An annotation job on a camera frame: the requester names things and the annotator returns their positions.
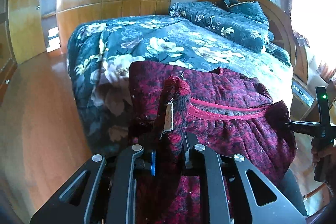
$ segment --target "wardrobe door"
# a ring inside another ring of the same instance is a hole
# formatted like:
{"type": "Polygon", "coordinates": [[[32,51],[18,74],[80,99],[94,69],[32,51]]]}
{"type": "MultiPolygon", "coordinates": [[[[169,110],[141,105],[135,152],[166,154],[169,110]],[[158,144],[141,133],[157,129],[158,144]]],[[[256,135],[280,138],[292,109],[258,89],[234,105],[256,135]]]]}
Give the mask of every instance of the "wardrobe door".
{"type": "Polygon", "coordinates": [[[18,64],[45,52],[40,0],[8,0],[9,31],[18,64]]]}

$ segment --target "clothing label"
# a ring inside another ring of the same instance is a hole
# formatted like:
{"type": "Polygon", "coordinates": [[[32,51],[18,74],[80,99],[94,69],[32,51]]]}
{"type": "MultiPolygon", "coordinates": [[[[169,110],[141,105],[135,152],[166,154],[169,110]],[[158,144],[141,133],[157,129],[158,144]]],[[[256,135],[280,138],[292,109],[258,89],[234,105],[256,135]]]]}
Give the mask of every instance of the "clothing label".
{"type": "Polygon", "coordinates": [[[163,132],[173,130],[173,102],[167,104],[163,132]]]}

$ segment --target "maroon floral jacket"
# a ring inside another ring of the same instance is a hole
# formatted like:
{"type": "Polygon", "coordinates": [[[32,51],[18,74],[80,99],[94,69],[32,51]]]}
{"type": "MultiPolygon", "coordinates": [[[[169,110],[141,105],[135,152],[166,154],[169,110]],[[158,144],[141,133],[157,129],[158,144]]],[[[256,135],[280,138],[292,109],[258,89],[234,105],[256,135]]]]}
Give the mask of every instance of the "maroon floral jacket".
{"type": "Polygon", "coordinates": [[[217,153],[243,154],[275,185],[295,157],[294,135],[284,127],[287,107],[272,104],[255,78],[224,68],[201,72],[141,61],[130,66],[129,90],[130,141],[157,150],[157,175],[138,181],[137,223],[200,223],[198,177],[180,174],[186,131],[217,153]],[[163,132],[169,102],[173,127],[163,132]]]}

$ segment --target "metal screw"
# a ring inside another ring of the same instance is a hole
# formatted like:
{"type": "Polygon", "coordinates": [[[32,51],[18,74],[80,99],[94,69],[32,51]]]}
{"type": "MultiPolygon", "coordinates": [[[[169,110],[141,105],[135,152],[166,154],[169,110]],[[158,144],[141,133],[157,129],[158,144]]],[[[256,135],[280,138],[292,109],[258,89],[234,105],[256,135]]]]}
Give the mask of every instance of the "metal screw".
{"type": "Polygon", "coordinates": [[[140,144],[135,144],[132,146],[133,151],[140,151],[142,149],[142,146],[140,144]]]}
{"type": "Polygon", "coordinates": [[[103,156],[99,154],[95,154],[92,156],[92,160],[95,162],[101,161],[102,159],[103,159],[103,156]]]}
{"type": "Polygon", "coordinates": [[[244,161],[245,160],[245,157],[241,154],[237,154],[233,157],[235,159],[235,161],[244,161]]]}
{"type": "Polygon", "coordinates": [[[203,151],[205,150],[205,146],[202,144],[195,144],[194,149],[196,149],[197,151],[203,151]]]}

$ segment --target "headboard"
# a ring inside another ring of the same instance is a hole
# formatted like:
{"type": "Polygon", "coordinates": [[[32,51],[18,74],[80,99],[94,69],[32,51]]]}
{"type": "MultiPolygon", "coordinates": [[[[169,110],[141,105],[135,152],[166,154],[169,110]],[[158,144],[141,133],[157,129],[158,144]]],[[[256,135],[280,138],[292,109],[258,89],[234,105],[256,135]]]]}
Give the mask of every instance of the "headboard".
{"type": "MultiPolygon", "coordinates": [[[[198,0],[211,1],[213,3],[220,0],[198,0]]],[[[272,43],[284,48],[290,55],[290,61],[297,75],[305,84],[308,81],[308,61],[305,47],[299,47],[295,42],[292,30],[291,19],[284,11],[270,0],[256,0],[259,2],[264,14],[269,21],[269,30],[274,34],[272,43]]]]}

